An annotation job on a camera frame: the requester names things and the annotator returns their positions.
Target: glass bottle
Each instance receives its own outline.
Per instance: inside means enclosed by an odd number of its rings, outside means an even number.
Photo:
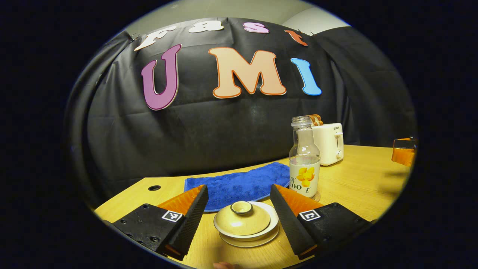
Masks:
[[[320,170],[320,150],[314,144],[312,120],[309,116],[292,118],[294,145],[289,152],[289,188],[306,197],[320,199],[317,191]]]

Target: cutout letter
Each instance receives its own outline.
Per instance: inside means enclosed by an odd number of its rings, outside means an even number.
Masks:
[[[269,30],[265,28],[265,26],[258,22],[245,22],[242,26],[244,26],[244,30],[251,32],[251,33],[261,33],[267,34]]]
[[[190,33],[199,33],[204,31],[218,31],[224,29],[220,21],[198,22],[189,29]]]
[[[172,31],[174,29],[176,29],[176,26],[171,26],[169,28],[162,29],[147,35],[143,43],[141,43],[141,45],[135,48],[134,51],[138,51],[142,48],[146,48],[147,46],[154,44],[156,42],[155,39],[160,39],[161,37],[165,36],[168,33],[168,31]]]
[[[216,98],[232,98],[239,96],[241,88],[234,84],[234,74],[250,94],[255,93],[259,76],[262,76],[260,91],[266,95],[283,95],[287,91],[281,83],[274,59],[275,54],[258,50],[248,63],[233,48],[217,47],[209,50],[216,56],[217,78],[219,86],[213,90]]]
[[[284,31],[288,32],[297,43],[307,47],[307,43],[302,41],[302,37],[298,35],[296,32],[291,30],[284,30]]]
[[[166,89],[160,94],[154,88],[154,67],[158,60],[148,63],[141,75],[143,76],[143,90],[146,104],[152,110],[161,110],[168,107],[175,99],[178,92],[178,65],[177,52],[181,49],[181,44],[175,45],[168,49],[161,59],[165,61],[166,67]]]
[[[302,81],[304,82],[304,87],[302,90],[307,95],[321,95],[322,90],[315,83],[314,76],[310,71],[310,64],[306,60],[292,58],[293,62],[299,69],[300,75],[302,76]]]

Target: white plate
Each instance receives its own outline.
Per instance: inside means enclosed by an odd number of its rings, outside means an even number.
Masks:
[[[237,240],[236,238],[232,238],[227,235],[223,235],[219,233],[219,236],[221,237],[224,242],[228,243],[229,245],[235,246],[235,247],[258,247],[262,246],[266,243],[269,243],[272,241],[277,235],[279,234],[279,225],[277,225],[274,229],[272,229],[270,232],[264,235],[263,238],[259,240],[254,240],[254,241],[241,241]]]
[[[230,234],[224,230],[222,230],[221,228],[219,228],[217,222],[216,222],[216,216],[214,216],[214,227],[216,228],[216,230],[219,231],[219,233],[223,234],[223,235],[227,235],[229,237],[232,237],[232,238],[235,238],[235,239],[243,239],[243,241],[245,241],[244,239],[251,239],[251,240],[256,240],[258,238],[260,238],[261,236],[267,234],[268,232],[272,231],[272,229],[274,229],[277,224],[279,223],[279,216],[277,215],[275,209],[273,207],[271,207],[270,205],[266,204],[266,203],[263,203],[263,202],[250,202],[252,205],[255,205],[255,206],[259,206],[261,208],[263,208],[268,214],[269,216],[271,217],[271,221],[269,222],[269,226],[267,226],[264,230],[256,233],[256,234],[252,234],[252,235],[233,235],[233,234]]]

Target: wooden table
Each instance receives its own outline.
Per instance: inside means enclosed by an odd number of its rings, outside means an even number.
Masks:
[[[320,168],[320,202],[338,202],[368,221],[380,218],[400,194],[410,168],[391,161],[392,148],[345,145],[344,153],[342,161]],[[288,158],[277,162],[289,165]],[[95,213],[100,219],[114,222],[141,204],[157,205],[182,193],[186,178],[246,172],[267,164],[204,175],[144,178],[98,207]],[[149,191],[153,185],[161,188]],[[273,206],[269,198],[261,202]],[[215,215],[203,214],[189,253],[178,262],[201,269],[212,268],[214,262],[220,261],[234,264],[236,269],[279,269],[301,262],[293,254],[282,227],[268,244],[254,248],[233,247],[219,237],[213,225]]]

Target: screw hole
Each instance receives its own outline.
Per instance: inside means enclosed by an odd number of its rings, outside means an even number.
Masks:
[[[154,185],[148,188],[149,191],[157,191],[161,188],[159,185]]]

